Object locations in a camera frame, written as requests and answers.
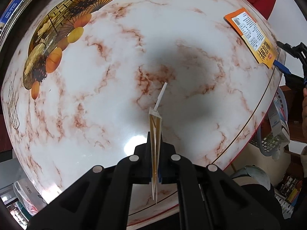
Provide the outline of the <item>yellow orange pouch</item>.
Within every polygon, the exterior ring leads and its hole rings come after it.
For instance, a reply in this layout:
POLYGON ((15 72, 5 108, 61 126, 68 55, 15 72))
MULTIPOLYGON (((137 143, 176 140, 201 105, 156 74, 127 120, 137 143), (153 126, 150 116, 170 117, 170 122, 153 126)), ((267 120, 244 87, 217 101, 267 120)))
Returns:
POLYGON ((257 63, 264 64, 271 69, 278 56, 278 51, 254 16, 245 7, 242 7, 225 15, 224 20, 233 31, 231 39, 236 40, 238 44, 246 45, 257 63))

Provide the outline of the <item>white box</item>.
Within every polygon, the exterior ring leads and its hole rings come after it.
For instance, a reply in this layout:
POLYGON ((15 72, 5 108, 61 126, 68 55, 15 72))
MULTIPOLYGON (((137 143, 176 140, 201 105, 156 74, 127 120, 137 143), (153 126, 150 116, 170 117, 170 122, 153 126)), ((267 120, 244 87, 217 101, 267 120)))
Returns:
POLYGON ((268 110, 272 135, 278 137, 282 142, 290 140, 289 128, 284 111, 279 102, 274 99, 268 110))

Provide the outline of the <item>yellow white carton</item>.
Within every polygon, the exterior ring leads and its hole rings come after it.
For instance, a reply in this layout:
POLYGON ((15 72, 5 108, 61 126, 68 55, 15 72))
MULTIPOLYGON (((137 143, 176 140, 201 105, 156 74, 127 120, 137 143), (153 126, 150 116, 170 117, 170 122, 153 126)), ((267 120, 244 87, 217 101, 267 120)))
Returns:
POLYGON ((149 109, 148 119, 150 127, 150 147, 151 147, 151 167, 152 167, 152 194, 153 200, 157 203, 158 199, 158 166, 159 166, 159 156, 160 156, 160 145, 161 145, 161 126, 162 117, 158 112, 158 107, 162 100, 163 94, 166 90, 167 83, 164 83, 160 94, 158 95, 157 102, 154 108, 149 109))

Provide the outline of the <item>blue plastic trash basket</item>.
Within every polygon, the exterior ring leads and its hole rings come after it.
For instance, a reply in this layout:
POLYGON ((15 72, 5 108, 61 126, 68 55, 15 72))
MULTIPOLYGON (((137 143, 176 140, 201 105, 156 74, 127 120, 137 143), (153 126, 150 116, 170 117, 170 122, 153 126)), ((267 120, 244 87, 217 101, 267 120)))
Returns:
POLYGON ((273 160, 279 160, 284 147, 290 143, 288 109, 283 91, 278 88, 268 112, 250 144, 273 160))

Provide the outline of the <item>wooden furniture at right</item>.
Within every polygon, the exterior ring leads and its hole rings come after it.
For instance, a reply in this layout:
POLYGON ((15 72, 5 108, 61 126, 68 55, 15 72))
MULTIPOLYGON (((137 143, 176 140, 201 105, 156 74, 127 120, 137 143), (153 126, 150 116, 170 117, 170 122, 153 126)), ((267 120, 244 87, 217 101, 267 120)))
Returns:
POLYGON ((306 94, 303 89, 280 86, 287 104, 290 140, 306 143, 306 94))

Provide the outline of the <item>white plastic bag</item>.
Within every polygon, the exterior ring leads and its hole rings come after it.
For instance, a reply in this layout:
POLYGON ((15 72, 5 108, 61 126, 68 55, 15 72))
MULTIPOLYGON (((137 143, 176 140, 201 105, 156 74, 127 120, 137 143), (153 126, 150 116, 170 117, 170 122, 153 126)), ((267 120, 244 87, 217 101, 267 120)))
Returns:
POLYGON ((37 214, 47 205, 47 202, 28 178, 15 181, 13 186, 17 197, 31 216, 37 214))

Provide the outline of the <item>blue box on shelf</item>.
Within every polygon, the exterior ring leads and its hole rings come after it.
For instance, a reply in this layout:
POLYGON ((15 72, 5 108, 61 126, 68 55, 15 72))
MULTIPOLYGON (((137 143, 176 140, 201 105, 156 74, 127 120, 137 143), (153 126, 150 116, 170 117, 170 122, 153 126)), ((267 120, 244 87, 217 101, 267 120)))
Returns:
POLYGON ((0 27, 1 30, 9 20, 9 18, 12 16, 12 13, 16 10, 17 6, 20 4, 21 0, 12 0, 8 7, 5 9, 4 13, 1 16, 0 19, 0 27))

